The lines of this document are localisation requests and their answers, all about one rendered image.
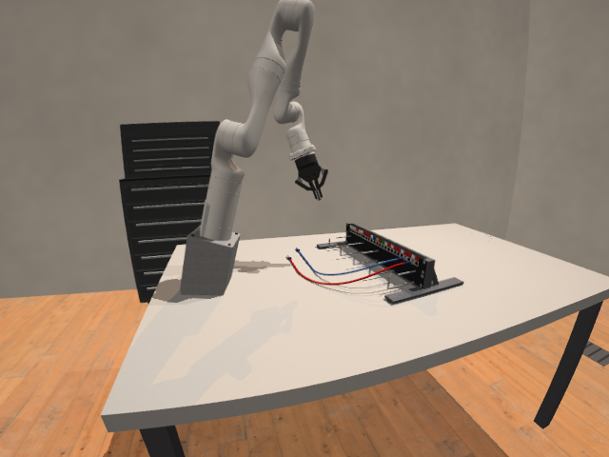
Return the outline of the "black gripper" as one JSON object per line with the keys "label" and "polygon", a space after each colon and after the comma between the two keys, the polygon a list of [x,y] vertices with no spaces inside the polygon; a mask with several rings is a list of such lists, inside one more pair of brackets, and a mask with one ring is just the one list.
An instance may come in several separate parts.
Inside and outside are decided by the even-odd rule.
{"label": "black gripper", "polygon": [[[324,185],[324,181],[325,181],[326,175],[328,173],[328,170],[321,168],[321,166],[318,164],[315,153],[308,154],[304,157],[301,157],[301,158],[295,160],[295,164],[297,166],[298,175],[299,175],[299,177],[295,181],[295,184],[299,185],[303,189],[312,190],[313,194],[315,196],[315,199],[318,199],[318,201],[322,200],[323,195],[321,192],[321,186]],[[320,176],[320,172],[322,172],[323,178],[322,178],[321,183],[319,184],[318,178]],[[306,182],[308,182],[308,184],[310,185],[310,188],[302,183],[303,181],[301,180],[301,178],[303,180],[305,180]],[[315,182],[315,186],[316,186],[317,190],[315,189],[315,187],[312,183],[313,180]]]}

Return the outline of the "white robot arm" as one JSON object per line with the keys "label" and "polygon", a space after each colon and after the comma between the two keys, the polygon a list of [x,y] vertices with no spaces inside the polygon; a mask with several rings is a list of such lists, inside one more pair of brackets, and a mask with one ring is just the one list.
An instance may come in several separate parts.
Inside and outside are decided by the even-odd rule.
{"label": "white robot arm", "polygon": [[[226,119],[216,131],[200,236],[216,241],[231,238],[245,177],[245,173],[235,164],[233,155],[247,158],[255,152],[279,86],[273,115],[277,123],[293,122],[295,126],[286,132],[293,152],[289,154],[290,160],[295,161],[316,150],[305,132],[302,106],[290,102],[300,95],[313,22],[314,6],[310,0],[280,0],[277,4],[264,42],[247,77],[251,98],[248,118],[246,122]],[[285,63],[281,40],[286,30],[298,31],[299,36]]]}

